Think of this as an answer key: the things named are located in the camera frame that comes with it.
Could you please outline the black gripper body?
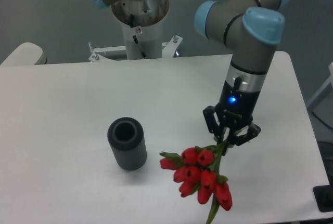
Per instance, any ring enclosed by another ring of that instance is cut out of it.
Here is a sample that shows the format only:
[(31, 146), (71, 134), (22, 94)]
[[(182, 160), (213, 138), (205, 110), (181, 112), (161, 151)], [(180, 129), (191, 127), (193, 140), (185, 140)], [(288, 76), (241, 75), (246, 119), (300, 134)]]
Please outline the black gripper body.
[(236, 78), (234, 84), (224, 83), (223, 90), (215, 112), (220, 122), (220, 128), (240, 130), (253, 121), (253, 111), (260, 92), (241, 90), (242, 79)]

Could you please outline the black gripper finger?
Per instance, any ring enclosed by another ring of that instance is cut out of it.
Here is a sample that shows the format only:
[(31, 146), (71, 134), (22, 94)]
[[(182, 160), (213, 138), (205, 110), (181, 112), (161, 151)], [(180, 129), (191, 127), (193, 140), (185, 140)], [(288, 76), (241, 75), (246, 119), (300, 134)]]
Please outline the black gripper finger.
[(255, 123), (250, 123), (247, 128), (247, 132), (243, 135), (239, 135), (241, 132), (240, 130), (230, 129), (227, 140), (228, 140), (228, 147), (241, 146), (246, 142), (256, 138), (259, 133), (261, 132), (261, 128), (256, 125)]
[(229, 143), (228, 136), (224, 139), (227, 130), (226, 109), (222, 106), (207, 106), (203, 110), (203, 116), (206, 121), (208, 131), (214, 134), (217, 143)]

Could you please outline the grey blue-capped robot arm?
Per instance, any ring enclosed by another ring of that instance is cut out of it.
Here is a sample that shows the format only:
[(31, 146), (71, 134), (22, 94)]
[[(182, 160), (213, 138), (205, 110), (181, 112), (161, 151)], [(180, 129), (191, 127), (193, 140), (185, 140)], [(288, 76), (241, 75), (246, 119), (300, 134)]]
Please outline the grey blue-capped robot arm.
[[(162, 57), (160, 23), (169, 0), (92, 1), (98, 8), (111, 7), (123, 24), (128, 59)], [(196, 31), (233, 53), (219, 102), (203, 110), (209, 132), (226, 148), (260, 133), (252, 114), (284, 30), (285, 19), (278, 10), (288, 1), (206, 1), (196, 11)]]

